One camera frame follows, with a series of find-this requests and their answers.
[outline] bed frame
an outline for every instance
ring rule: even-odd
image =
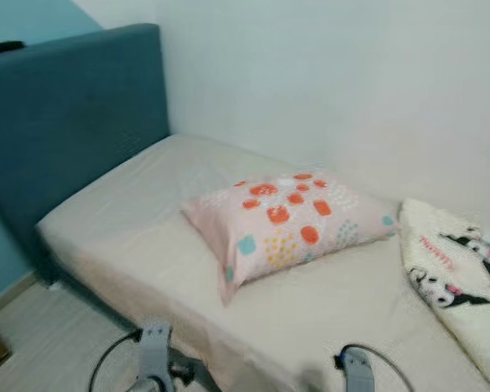
[[[40,278],[62,271],[37,222],[168,135],[154,24],[0,54],[0,217]]]

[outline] blanket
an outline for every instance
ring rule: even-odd
[[[490,233],[412,199],[400,223],[411,285],[490,382]]]

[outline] white wall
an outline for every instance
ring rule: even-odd
[[[162,26],[174,131],[490,223],[490,0],[74,1]]]

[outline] wooden floor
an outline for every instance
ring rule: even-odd
[[[34,284],[0,311],[0,335],[13,352],[0,367],[0,392],[87,391],[98,358],[124,333],[67,290]],[[95,392],[118,390],[120,374],[136,363],[136,347],[123,343],[105,361]]]

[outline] pink pillowcase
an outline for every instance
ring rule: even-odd
[[[240,181],[185,206],[220,262],[228,304],[247,280],[394,235],[396,207],[326,172]]]

